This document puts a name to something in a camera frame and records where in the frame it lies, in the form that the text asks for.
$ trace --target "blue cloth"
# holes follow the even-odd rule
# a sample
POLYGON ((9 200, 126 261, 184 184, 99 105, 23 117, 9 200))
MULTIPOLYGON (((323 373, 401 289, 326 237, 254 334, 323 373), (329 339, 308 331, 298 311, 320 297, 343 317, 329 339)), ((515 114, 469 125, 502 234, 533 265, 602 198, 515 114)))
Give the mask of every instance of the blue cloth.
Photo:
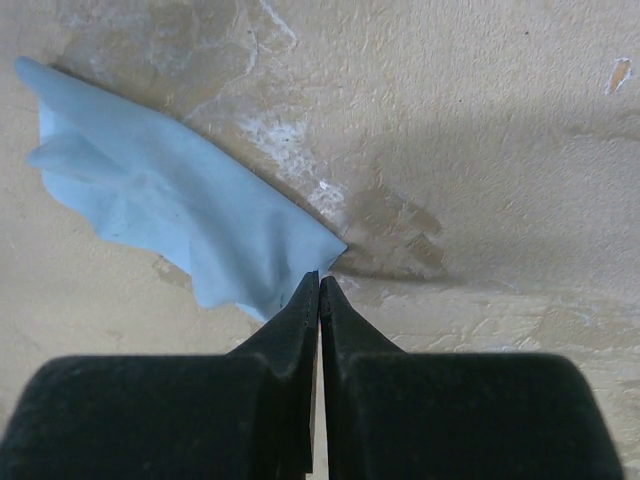
POLYGON ((28 58, 40 99, 29 163, 49 193, 108 241, 191 274, 198 304, 235 303, 268 320, 304 274, 346 246, 291 201, 182 124, 28 58))

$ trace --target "light blue fabric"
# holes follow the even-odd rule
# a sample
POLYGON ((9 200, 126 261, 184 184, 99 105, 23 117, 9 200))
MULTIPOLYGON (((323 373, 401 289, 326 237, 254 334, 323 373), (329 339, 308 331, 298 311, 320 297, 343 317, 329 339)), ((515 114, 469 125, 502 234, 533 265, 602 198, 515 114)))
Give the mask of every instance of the light blue fabric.
POLYGON ((346 246, 306 212, 180 123, 28 58, 40 99, 29 163, 97 235, 190 273, 203 307, 236 303, 268 320, 306 272, 346 246))

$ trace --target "folded cloth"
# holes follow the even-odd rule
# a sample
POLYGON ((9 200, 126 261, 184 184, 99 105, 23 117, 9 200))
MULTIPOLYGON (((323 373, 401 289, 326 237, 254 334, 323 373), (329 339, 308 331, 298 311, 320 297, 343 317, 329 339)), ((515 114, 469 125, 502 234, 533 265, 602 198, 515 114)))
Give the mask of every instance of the folded cloth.
POLYGON ((184 125, 28 58, 40 99, 29 163, 49 193, 96 234, 151 250, 191 274, 198 304, 235 303, 268 320, 306 272, 346 245, 184 125))

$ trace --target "stained surface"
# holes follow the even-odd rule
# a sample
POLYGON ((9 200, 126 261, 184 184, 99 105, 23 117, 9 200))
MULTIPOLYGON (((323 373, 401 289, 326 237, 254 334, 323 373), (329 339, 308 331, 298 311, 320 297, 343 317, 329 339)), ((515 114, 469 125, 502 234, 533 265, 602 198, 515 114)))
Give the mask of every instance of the stained surface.
POLYGON ((198 310, 179 271, 98 241, 45 194, 24 162, 37 115, 21 54, 184 121, 321 219, 352 246, 334 272, 347 295, 401 347, 568 355, 640 478, 633 63, 606 94, 629 72, 616 62, 640 58, 639 15, 634 1, 5 0, 0 424, 52 356, 223 352, 257 328, 198 310))

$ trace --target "concrete floor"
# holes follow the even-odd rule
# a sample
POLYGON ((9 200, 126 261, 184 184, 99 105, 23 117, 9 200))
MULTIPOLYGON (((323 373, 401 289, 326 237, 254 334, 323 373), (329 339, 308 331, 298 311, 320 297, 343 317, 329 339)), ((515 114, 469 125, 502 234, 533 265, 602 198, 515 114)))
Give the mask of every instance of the concrete floor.
POLYGON ((401 347, 569 356, 640 479, 640 81, 620 83, 638 18, 635 0, 2 0, 0 428, 53 356, 225 352, 259 328, 46 194, 12 72, 29 55, 321 218, 351 245, 347 295, 401 347))

